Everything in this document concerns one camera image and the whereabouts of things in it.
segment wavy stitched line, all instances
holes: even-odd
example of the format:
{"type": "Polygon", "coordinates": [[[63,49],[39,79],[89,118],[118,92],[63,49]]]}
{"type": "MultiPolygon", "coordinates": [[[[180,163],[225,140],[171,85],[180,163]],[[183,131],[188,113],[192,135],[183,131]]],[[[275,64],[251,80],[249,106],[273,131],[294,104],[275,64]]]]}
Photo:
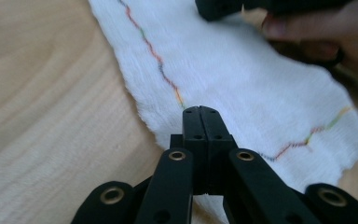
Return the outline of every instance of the wavy stitched line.
{"type": "Polygon", "coordinates": [[[333,118],[333,120],[331,120],[328,124],[324,125],[324,126],[318,126],[318,127],[314,127],[310,130],[310,134],[303,140],[300,142],[289,142],[288,144],[286,144],[284,147],[281,148],[281,150],[279,151],[279,153],[275,156],[268,156],[264,153],[259,152],[258,154],[263,157],[264,159],[268,160],[268,161],[276,161],[277,159],[279,159],[281,157],[281,155],[283,155],[285,152],[287,152],[289,149],[291,148],[296,148],[296,147],[307,147],[308,144],[310,143],[310,139],[312,138],[312,136],[314,136],[316,133],[321,133],[324,131],[328,131],[331,128],[334,127],[334,125],[337,124],[337,122],[342,118],[342,116],[344,116],[348,111],[352,110],[353,108],[350,106],[346,106],[344,108],[342,108],[338,114],[336,115],[335,118],[333,118]]]}
{"type": "Polygon", "coordinates": [[[164,62],[162,61],[162,58],[156,53],[156,51],[153,48],[153,45],[150,43],[150,41],[147,39],[146,35],[145,35],[145,31],[144,29],[142,29],[142,27],[138,24],[138,22],[136,22],[136,20],[132,17],[131,15],[131,9],[129,7],[129,5],[127,5],[125,2],[123,2],[122,0],[118,0],[118,2],[124,7],[126,8],[126,15],[128,17],[128,19],[131,21],[131,23],[133,24],[133,26],[135,26],[136,29],[139,30],[139,32],[142,35],[142,39],[143,41],[146,43],[146,45],[149,48],[149,52],[152,54],[152,56],[157,60],[158,62],[158,70],[161,73],[162,77],[164,78],[164,80],[173,88],[173,90],[175,91],[175,96],[176,96],[176,100],[179,102],[180,106],[183,109],[186,109],[185,107],[185,103],[183,101],[183,98],[179,92],[178,87],[169,79],[167,78],[167,76],[165,76],[165,72],[164,72],[164,62]]]}

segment colorful thread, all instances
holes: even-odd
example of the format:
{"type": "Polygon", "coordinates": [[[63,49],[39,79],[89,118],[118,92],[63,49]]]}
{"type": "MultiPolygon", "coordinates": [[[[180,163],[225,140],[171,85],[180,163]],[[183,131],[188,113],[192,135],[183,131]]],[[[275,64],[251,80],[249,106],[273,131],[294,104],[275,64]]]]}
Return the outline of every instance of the colorful thread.
{"type": "Polygon", "coordinates": [[[139,30],[139,32],[141,33],[142,39],[143,41],[146,43],[146,45],[149,48],[149,52],[152,54],[152,56],[157,60],[158,62],[158,70],[161,73],[163,79],[173,88],[174,92],[175,92],[175,96],[176,96],[176,100],[179,102],[180,106],[183,109],[186,109],[185,107],[185,103],[184,100],[179,92],[179,88],[172,82],[172,80],[170,80],[169,78],[167,78],[167,76],[165,75],[164,72],[164,62],[162,61],[162,58],[156,53],[156,51],[153,48],[153,45],[150,43],[150,41],[147,39],[146,35],[145,35],[145,31],[144,29],[142,29],[142,27],[138,24],[138,22],[136,22],[136,20],[132,17],[131,15],[131,9],[130,7],[124,3],[122,0],[118,0],[118,2],[124,7],[126,8],[126,15],[129,18],[129,20],[131,21],[131,23],[135,26],[136,29],[139,30]]]}
{"type": "Polygon", "coordinates": [[[315,128],[312,128],[310,130],[310,134],[301,142],[290,142],[288,144],[286,144],[284,147],[281,148],[281,150],[279,151],[279,153],[276,156],[268,156],[264,153],[259,152],[258,154],[263,157],[264,159],[268,160],[268,161],[276,161],[277,159],[279,159],[281,157],[281,155],[283,155],[285,152],[287,152],[289,149],[291,148],[296,148],[296,147],[307,147],[308,144],[310,143],[310,139],[312,138],[312,136],[314,136],[316,133],[321,133],[324,131],[328,131],[331,128],[334,127],[334,125],[337,124],[337,122],[342,118],[342,116],[344,116],[348,111],[352,110],[352,107],[350,106],[346,106],[344,108],[342,108],[338,114],[336,115],[336,117],[330,121],[327,125],[324,126],[318,126],[315,128]]]}

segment wooden table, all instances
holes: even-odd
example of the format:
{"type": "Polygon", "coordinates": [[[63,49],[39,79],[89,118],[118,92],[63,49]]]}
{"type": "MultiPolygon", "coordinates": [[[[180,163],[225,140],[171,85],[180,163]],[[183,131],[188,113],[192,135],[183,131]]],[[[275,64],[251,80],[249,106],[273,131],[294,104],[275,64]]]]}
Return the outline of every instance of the wooden table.
{"type": "MultiPolygon", "coordinates": [[[[69,223],[98,185],[152,175],[161,152],[87,0],[0,0],[0,223],[69,223]]],[[[339,185],[358,199],[358,162],[339,185]]],[[[196,207],[194,223],[213,221],[196,207]]]]}

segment finger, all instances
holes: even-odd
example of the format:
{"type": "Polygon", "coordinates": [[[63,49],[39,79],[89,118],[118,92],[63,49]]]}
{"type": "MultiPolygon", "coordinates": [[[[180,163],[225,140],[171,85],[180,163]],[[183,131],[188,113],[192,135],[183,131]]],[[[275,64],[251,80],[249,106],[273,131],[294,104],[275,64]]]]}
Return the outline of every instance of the finger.
{"type": "Polygon", "coordinates": [[[305,14],[267,16],[263,33],[270,39],[298,41],[302,39],[338,40],[349,29],[348,20],[337,9],[305,14]]]}
{"type": "Polygon", "coordinates": [[[336,59],[339,45],[327,41],[301,41],[304,54],[313,61],[328,62],[336,59]]]}

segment screw hole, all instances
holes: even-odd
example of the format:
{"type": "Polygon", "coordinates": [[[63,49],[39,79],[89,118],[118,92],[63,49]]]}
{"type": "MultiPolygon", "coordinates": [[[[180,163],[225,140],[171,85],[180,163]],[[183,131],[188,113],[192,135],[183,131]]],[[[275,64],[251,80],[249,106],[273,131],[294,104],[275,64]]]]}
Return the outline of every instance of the screw hole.
{"type": "Polygon", "coordinates": [[[252,161],[255,156],[249,152],[239,152],[237,153],[237,158],[243,161],[252,161]]]}
{"type": "Polygon", "coordinates": [[[167,210],[160,210],[155,213],[153,219],[157,223],[167,223],[171,219],[171,215],[167,210]]]}
{"type": "Polygon", "coordinates": [[[118,187],[106,189],[101,194],[101,202],[104,204],[115,204],[121,201],[124,197],[124,190],[118,187]]]}
{"type": "Polygon", "coordinates": [[[347,200],[342,195],[332,189],[321,188],[318,190],[318,195],[326,203],[336,207],[345,207],[348,204],[347,200]]]}
{"type": "Polygon", "coordinates": [[[181,161],[185,159],[186,154],[181,151],[174,151],[168,157],[173,161],[181,161]]]}

